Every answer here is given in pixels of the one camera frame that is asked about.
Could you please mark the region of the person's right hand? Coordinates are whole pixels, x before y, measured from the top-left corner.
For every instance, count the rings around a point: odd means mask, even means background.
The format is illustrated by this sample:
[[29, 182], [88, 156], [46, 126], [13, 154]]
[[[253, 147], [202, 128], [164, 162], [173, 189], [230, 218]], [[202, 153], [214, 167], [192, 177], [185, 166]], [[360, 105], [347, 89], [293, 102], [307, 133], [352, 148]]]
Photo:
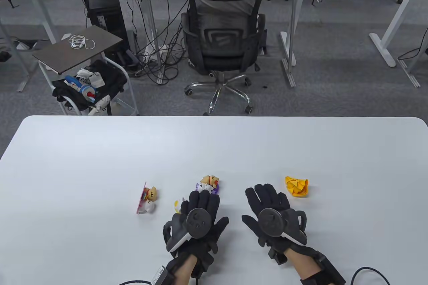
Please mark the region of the person's right hand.
[[256, 218], [243, 215], [242, 221], [257, 236], [261, 247], [270, 248], [269, 257], [278, 265], [285, 264], [286, 250], [294, 244], [307, 244], [306, 214], [292, 209], [287, 196], [271, 184], [247, 188], [245, 195]]

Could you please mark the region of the person's left hand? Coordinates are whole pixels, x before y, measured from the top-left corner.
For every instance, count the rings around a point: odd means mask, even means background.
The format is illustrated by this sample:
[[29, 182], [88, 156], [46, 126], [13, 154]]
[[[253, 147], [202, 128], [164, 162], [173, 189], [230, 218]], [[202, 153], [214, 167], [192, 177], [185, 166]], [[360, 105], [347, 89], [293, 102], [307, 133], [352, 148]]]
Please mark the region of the person's left hand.
[[204, 190], [192, 191], [163, 228], [166, 249], [174, 258], [194, 255], [202, 265], [212, 265], [218, 252], [218, 240], [229, 224], [223, 217], [217, 222], [220, 197]]

